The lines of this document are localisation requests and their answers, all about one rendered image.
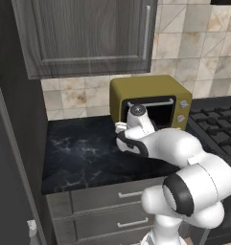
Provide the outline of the grey wooden cupboard door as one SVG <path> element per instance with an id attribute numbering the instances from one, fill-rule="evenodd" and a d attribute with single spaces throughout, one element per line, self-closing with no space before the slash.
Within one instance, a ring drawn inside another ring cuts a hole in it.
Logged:
<path id="1" fill-rule="evenodd" d="M 12 0 L 12 8 L 30 79 L 150 70 L 157 0 Z"/>

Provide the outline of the black range hood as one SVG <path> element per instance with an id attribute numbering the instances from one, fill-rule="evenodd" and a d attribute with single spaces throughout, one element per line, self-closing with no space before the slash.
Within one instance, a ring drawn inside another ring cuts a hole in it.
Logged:
<path id="1" fill-rule="evenodd" d="M 231 0 L 211 0 L 211 5 L 231 6 Z"/>

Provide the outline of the black gas hob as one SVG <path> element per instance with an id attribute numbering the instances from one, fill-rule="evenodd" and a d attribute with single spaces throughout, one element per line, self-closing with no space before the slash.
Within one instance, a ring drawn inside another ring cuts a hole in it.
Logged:
<path id="1" fill-rule="evenodd" d="M 193 108 L 189 120 L 207 152 L 231 158 L 231 105 Z"/>

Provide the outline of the grey drawer front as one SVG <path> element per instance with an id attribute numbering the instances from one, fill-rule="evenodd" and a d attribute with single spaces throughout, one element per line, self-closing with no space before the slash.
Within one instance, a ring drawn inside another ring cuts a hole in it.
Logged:
<path id="1" fill-rule="evenodd" d="M 129 193 L 143 191 L 151 186 L 160 185 L 163 180 L 163 177 L 159 177 L 90 189 L 74 190 L 71 192 L 74 212 L 84 212 L 140 201 L 141 195 L 121 199 L 118 196 L 118 192 Z"/>
<path id="2" fill-rule="evenodd" d="M 118 222 L 127 223 L 138 221 L 143 220 L 145 217 L 149 218 L 149 222 L 147 224 L 127 228 L 117 227 Z M 97 212 L 76 219 L 78 240 L 149 226 L 153 223 L 153 219 L 154 216 L 146 213 L 140 205 L 123 207 L 105 212 Z"/>

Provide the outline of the dark tall fridge housing panel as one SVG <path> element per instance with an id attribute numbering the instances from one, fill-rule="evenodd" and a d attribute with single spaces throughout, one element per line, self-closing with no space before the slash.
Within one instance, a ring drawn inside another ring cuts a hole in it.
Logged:
<path id="1" fill-rule="evenodd" d="M 39 80 L 27 76 L 12 0 L 0 0 L 0 88 L 20 165 L 47 245 L 57 245 L 46 196 L 41 193 L 48 120 Z"/>

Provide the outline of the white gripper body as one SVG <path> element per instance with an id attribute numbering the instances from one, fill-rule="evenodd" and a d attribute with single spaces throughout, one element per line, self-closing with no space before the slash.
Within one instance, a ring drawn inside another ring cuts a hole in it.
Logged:
<path id="1" fill-rule="evenodd" d="M 115 123 L 115 132 L 120 133 L 127 130 L 127 124 L 125 122 L 116 122 Z"/>

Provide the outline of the olive toaster oven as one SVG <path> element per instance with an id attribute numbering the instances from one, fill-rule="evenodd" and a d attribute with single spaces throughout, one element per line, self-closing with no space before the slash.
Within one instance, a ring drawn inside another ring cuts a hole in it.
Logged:
<path id="1" fill-rule="evenodd" d="M 109 85 L 109 109 L 114 123 L 121 122 L 122 102 L 125 99 L 145 97 L 175 96 L 173 128 L 184 130 L 192 104 L 192 94 L 169 75 L 114 78 Z M 181 108 L 180 102 L 186 100 L 188 107 Z M 184 115 L 184 122 L 177 122 L 177 116 Z"/>

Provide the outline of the dark grey fridge door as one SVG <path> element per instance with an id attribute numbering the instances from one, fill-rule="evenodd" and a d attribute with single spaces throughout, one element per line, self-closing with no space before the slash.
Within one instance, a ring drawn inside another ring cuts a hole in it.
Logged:
<path id="1" fill-rule="evenodd" d="M 34 220 L 39 245 L 47 245 L 0 88 L 0 245 L 30 245 L 28 220 Z"/>

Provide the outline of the black toaster oven door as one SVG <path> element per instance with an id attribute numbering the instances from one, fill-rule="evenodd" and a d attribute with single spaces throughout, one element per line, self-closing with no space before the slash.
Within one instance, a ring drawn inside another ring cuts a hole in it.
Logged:
<path id="1" fill-rule="evenodd" d="M 133 104 L 143 104 L 148 110 L 150 119 L 154 121 L 154 124 L 159 129 L 172 126 L 176 104 L 175 96 L 158 96 L 123 100 L 121 109 L 121 121 L 123 123 L 127 121 L 128 109 Z"/>

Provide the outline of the grey base cabinet frame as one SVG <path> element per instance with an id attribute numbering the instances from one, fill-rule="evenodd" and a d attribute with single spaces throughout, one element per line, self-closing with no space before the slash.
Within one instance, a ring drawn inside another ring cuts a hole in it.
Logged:
<path id="1" fill-rule="evenodd" d="M 58 245 L 128 245 L 130 243 L 138 243 L 152 225 L 78 240 L 76 227 L 77 218 L 123 207 L 134 205 L 141 206 L 141 200 L 96 210 L 74 212 L 71 196 L 72 191 L 73 190 L 54 193 L 47 196 L 47 202 L 53 220 Z"/>

